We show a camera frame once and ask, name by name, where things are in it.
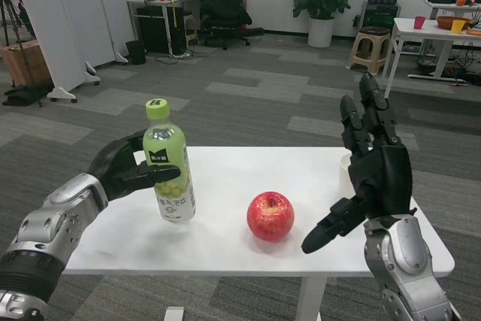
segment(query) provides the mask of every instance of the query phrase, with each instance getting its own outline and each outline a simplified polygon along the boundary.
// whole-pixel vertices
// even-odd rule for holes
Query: yellow cup
[[[453,34],[461,34],[463,30],[463,26],[466,23],[466,20],[455,20],[452,22],[451,33]]]

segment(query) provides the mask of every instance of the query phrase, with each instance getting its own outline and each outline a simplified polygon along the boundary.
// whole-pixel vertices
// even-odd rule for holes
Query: white partition panel
[[[101,0],[65,0],[83,58],[93,67],[114,60]]]
[[[126,42],[135,39],[126,0],[103,0],[103,3],[113,48],[116,53],[126,56],[129,53]]]
[[[85,64],[63,0],[23,0],[56,88],[85,81]]]

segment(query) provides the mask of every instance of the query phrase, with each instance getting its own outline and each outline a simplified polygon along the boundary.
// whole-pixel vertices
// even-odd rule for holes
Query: apple
[[[250,203],[247,225],[257,238],[267,242],[279,242],[294,225],[294,208],[280,193],[262,193]]]

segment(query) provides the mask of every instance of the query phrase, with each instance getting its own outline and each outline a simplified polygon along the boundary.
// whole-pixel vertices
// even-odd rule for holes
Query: bottle
[[[154,187],[160,214],[172,223],[186,223],[195,215],[195,198],[190,177],[186,138],[169,118],[170,108],[165,99],[147,102],[147,117],[151,125],[144,134],[144,152],[148,165],[175,165],[180,176],[157,183]]]

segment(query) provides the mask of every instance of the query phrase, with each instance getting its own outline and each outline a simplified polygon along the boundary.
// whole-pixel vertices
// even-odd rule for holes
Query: white table
[[[296,320],[320,321],[327,277],[372,277],[362,226],[311,255],[301,250],[340,198],[345,154],[344,148],[189,147],[195,218],[183,226],[162,220],[153,189],[111,202],[84,232],[65,273],[303,277]],[[295,209],[294,227],[278,244],[260,241],[247,227],[251,200],[269,190],[284,194]],[[419,207],[414,200],[411,206]],[[454,260],[424,213],[416,215],[434,272],[445,277]]]
[[[469,6],[463,5],[459,7],[455,3],[452,4],[438,4],[438,3],[431,3],[429,0],[422,0],[424,3],[431,7],[431,15],[429,19],[435,20],[439,11],[449,11],[453,12],[454,16],[456,17],[464,17],[465,13],[474,13],[479,10],[479,5],[476,6]],[[403,54],[411,54],[411,55],[424,55],[424,56],[435,56],[435,54],[427,54],[429,48],[431,47],[431,41],[427,41],[426,44],[420,48],[419,53],[403,53]]]
[[[395,25],[392,30],[391,42],[389,44],[388,56],[386,59],[386,65],[384,66],[383,77],[386,79],[388,73],[389,61],[391,59],[392,50],[395,50],[395,58],[392,63],[391,74],[389,75],[389,82],[386,87],[385,97],[389,97],[391,92],[392,83],[396,69],[398,67],[399,58],[405,41],[420,41],[425,39],[444,41],[443,49],[440,57],[437,60],[436,71],[431,75],[419,75],[410,74],[409,78],[427,79],[427,80],[442,80],[446,82],[459,82],[466,83],[462,79],[454,80],[453,78],[442,77],[443,70],[446,67],[446,63],[451,53],[452,45],[455,41],[479,41],[480,37],[475,35],[466,34],[463,31],[461,34],[453,34],[450,30],[441,29],[437,26],[436,20],[426,20],[422,29],[414,29],[414,19],[396,18]]]
[[[135,22],[136,18],[158,18],[158,19],[163,19],[165,23],[165,34],[167,35],[167,42],[168,42],[168,52],[172,56],[172,42],[171,42],[171,29],[169,28],[169,23],[168,23],[168,13],[167,13],[167,8],[173,7],[173,6],[178,6],[181,5],[184,2],[187,2],[190,0],[174,0],[174,3],[170,0],[128,0],[127,5],[129,6],[129,13],[130,13],[130,18],[132,21],[132,27],[134,29],[134,35],[135,39],[140,39],[137,31],[137,23]],[[151,17],[149,15],[137,15],[135,13],[135,9],[137,6],[142,5],[142,6],[152,6],[152,7],[161,7],[162,8],[162,16],[155,16]]]

